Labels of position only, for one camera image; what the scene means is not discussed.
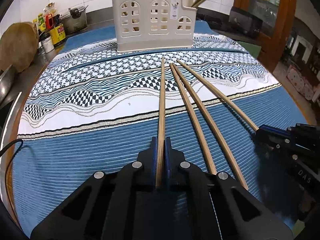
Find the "green label bottle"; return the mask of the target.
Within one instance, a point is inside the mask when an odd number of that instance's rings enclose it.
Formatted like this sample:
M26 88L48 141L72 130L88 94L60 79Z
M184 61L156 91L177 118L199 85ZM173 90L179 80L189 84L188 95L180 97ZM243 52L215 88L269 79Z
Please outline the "green label bottle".
M46 31L46 23L45 23L45 20L43 18L43 13L38 14L38 26L39 26L39 30L41 32L45 32Z

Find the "round wooden chopping block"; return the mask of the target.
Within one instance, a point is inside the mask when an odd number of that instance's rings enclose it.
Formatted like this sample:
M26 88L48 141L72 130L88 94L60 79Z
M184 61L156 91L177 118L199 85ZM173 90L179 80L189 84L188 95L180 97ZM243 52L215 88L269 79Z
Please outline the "round wooden chopping block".
M32 63L37 52L39 35L31 22L13 23L1 36L1 70L11 65L18 73Z

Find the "steel pressure cooker pot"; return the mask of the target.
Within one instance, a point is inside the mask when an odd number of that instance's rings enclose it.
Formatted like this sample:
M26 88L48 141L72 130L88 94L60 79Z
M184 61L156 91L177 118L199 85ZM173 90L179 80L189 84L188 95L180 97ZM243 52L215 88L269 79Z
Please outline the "steel pressure cooker pot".
M66 35L75 33L87 27L86 9L88 6L69 8L61 16Z

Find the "steel bowl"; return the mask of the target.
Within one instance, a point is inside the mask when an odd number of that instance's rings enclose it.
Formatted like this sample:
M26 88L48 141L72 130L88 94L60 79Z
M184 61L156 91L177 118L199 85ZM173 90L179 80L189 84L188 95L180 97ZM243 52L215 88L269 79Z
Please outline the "steel bowl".
M2 74L0 79L0 103L5 99L10 91L16 75L16 68L10 65Z

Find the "wooden glass door cabinet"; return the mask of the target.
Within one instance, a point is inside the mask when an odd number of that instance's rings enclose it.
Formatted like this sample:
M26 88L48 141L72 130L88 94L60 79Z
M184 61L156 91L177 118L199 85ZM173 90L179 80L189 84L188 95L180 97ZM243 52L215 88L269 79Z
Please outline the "wooden glass door cabinet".
M296 0L234 0L234 6L263 21L257 36L261 45L258 61L273 72L291 33Z

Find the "yellow label sauce bottle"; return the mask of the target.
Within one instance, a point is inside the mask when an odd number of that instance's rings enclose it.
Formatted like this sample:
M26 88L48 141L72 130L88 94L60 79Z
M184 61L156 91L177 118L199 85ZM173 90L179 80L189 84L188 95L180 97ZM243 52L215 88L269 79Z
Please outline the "yellow label sauce bottle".
M60 15L59 14L55 15L53 17L53 20L54 20L54 25L50 29L49 33L50 33L53 45L57 46L65 40L66 34L65 34L65 29L61 21Z

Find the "white small jar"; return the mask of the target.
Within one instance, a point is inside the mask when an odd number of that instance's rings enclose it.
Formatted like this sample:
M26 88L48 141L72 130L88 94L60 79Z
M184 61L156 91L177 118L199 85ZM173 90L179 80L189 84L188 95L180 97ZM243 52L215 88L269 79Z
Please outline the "white small jar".
M54 45L53 45L51 36L45 37L45 38L41 41L41 44L42 44L42 46L43 46L44 51L45 51L46 54L49 53L49 52L51 52L52 50L54 50Z

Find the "blue patterned table cloth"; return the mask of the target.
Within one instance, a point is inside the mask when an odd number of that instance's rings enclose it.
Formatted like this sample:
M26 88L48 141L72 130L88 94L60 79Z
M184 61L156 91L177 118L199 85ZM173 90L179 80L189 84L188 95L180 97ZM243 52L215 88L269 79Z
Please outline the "blue patterned table cloth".
M15 209L26 235L95 171L136 160L158 131L161 66L188 64L256 125L306 119L280 82L237 42L195 25L187 50L119 53L114 28L70 38L33 86L14 158Z

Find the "black box appliance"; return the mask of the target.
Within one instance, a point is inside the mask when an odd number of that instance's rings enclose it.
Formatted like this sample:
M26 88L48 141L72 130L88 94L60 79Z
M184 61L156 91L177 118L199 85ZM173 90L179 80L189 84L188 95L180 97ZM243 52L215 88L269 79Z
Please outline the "black box appliance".
M231 8L228 22L233 29L250 38L257 38L263 25L263 20L237 7Z

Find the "beige plastic utensil holder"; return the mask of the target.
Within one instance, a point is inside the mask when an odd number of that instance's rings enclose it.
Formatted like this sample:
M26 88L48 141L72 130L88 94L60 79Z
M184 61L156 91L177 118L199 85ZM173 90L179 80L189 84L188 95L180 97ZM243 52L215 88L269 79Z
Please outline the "beige plastic utensil holder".
M120 53L193 45L194 0L112 0Z

